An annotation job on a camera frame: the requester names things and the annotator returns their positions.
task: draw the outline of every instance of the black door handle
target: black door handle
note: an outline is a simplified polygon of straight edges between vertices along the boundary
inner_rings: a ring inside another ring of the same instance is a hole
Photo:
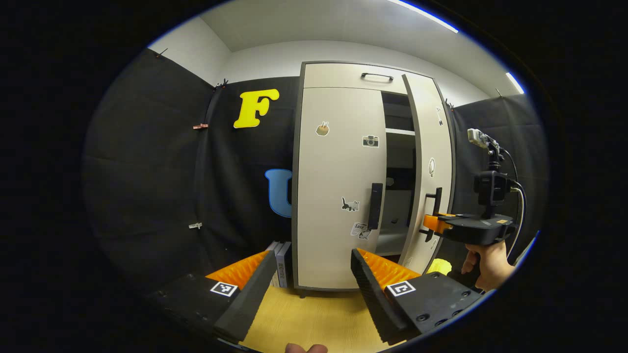
[[[432,215],[433,216],[438,216],[438,209],[440,209],[440,199],[443,195],[443,188],[436,188],[436,193],[426,193],[425,197],[431,197],[434,198],[434,209],[432,211]],[[433,230],[428,230],[426,231],[425,229],[419,229],[419,233],[423,233],[425,235],[427,235],[425,237],[425,242],[429,242],[432,238],[432,236],[434,235],[434,231]]]
[[[379,228],[379,213],[382,209],[383,183],[373,183],[371,185],[371,205],[369,206],[369,230]]]
[[[394,77],[392,77],[392,76],[388,76],[388,75],[380,75],[379,73],[362,72],[362,78],[364,78],[366,75],[375,75],[375,76],[383,76],[383,77],[388,77],[388,81],[392,81],[392,80],[394,79]]]

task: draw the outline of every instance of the cable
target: cable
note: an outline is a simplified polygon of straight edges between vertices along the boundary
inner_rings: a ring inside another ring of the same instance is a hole
[[[508,158],[510,158],[511,163],[512,163],[512,167],[514,168],[514,180],[515,182],[519,182],[519,174],[517,174],[517,165],[514,164],[514,159],[512,159],[512,156],[510,154],[510,152],[508,152],[506,149],[502,148],[501,149],[502,152],[504,152],[505,154],[508,155]],[[514,216],[515,216],[515,223],[517,223],[517,215],[519,214],[519,201],[517,200],[517,208],[514,211]]]
[[[511,163],[512,163],[512,167],[514,168],[514,180],[516,182],[519,182],[519,175],[517,174],[517,166],[514,164],[514,159],[512,159],[512,156],[510,155],[510,152],[506,151],[505,149],[501,149],[505,154],[508,155],[508,158],[511,159]]]
[[[515,243],[517,242],[517,238],[519,237],[519,233],[521,232],[521,228],[523,227],[524,214],[526,213],[526,192],[523,190],[523,187],[520,183],[514,182],[514,184],[517,185],[517,187],[513,189],[519,192],[519,196],[521,196],[521,220],[519,221],[519,228],[517,229],[517,234],[514,237],[511,248],[510,250],[508,250],[508,253],[506,253],[506,258],[510,256],[511,251],[514,248]]]

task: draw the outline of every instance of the wooden table surface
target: wooden table surface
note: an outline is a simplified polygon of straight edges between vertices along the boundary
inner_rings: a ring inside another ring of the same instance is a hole
[[[309,292],[270,286],[246,339],[240,344],[264,353],[283,353],[288,343],[308,350],[323,344],[329,353],[374,353],[383,343],[359,291]]]

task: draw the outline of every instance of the yellow letter f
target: yellow letter f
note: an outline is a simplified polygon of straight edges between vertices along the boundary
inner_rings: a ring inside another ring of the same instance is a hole
[[[240,108],[240,116],[234,122],[234,128],[254,128],[259,125],[259,119],[255,117],[255,113],[259,111],[259,116],[265,116],[268,112],[270,101],[279,98],[279,91],[276,89],[255,90],[253,92],[244,92],[240,95],[242,98],[242,106]]]

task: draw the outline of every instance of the cabinet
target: cabinet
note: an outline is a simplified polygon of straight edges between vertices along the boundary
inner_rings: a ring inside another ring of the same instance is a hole
[[[439,238],[425,242],[425,198],[450,205],[448,116],[433,79],[380,65],[305,62],[293,162],[295,287],[354,290],[351,249],[400,256],[423,273]]]

